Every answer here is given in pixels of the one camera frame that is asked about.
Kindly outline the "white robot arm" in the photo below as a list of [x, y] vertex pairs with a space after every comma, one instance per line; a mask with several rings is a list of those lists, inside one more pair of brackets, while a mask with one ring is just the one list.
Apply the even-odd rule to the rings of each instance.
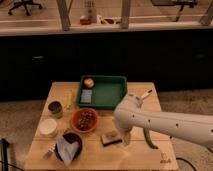
[[148, 111], [142, 104], [141, 96], [126, 94], [116, 106], [113, 121], [121, 134], [140, 127], [213, 148], [213, 116]]

